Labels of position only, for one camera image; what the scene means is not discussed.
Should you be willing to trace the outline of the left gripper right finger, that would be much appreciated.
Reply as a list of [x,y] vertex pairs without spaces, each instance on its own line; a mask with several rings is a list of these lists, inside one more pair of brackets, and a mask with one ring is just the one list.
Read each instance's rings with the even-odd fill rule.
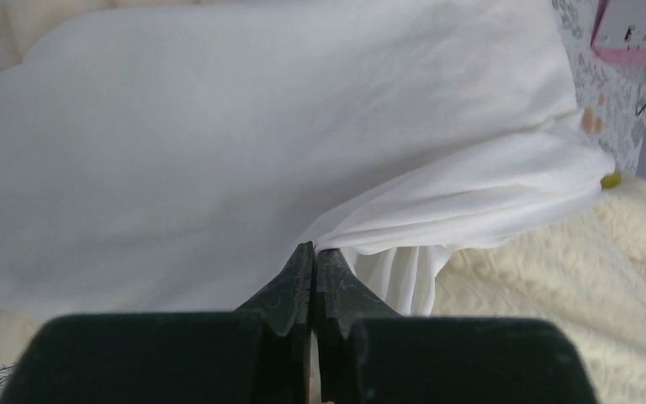
[[315,260],[320,388],[333,403],[593,403],[574,344],[552,323],[402,316],[337,250]]

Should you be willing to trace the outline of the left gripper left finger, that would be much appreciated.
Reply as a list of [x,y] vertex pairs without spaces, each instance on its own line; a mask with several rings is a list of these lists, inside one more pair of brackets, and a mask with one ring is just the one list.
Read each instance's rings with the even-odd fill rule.
[[305,403],[314,249],[233,311],[63,316],[27,347],[3,403]]

